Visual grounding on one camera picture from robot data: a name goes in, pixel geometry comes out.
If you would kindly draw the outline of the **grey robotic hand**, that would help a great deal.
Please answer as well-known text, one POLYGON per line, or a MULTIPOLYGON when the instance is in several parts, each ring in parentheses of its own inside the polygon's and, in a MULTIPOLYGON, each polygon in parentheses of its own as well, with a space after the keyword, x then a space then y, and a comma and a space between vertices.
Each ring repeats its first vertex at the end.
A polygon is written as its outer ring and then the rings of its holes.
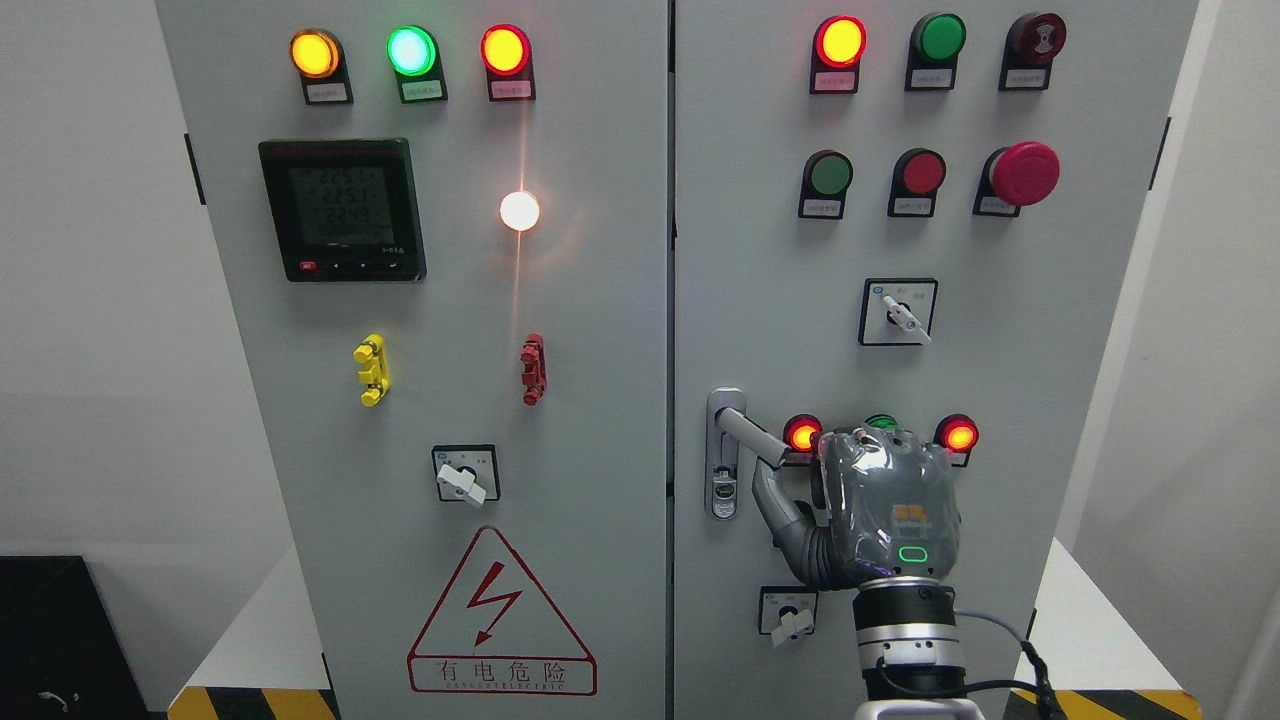
POLYGON ((960 512, 951 454, 905 429, 868 424, 817 442, 829 520, 819 527, 759 460, 751 492, 796 579, 815 591, 855 589, 888 577, 945 579, 959 556, 960 512))

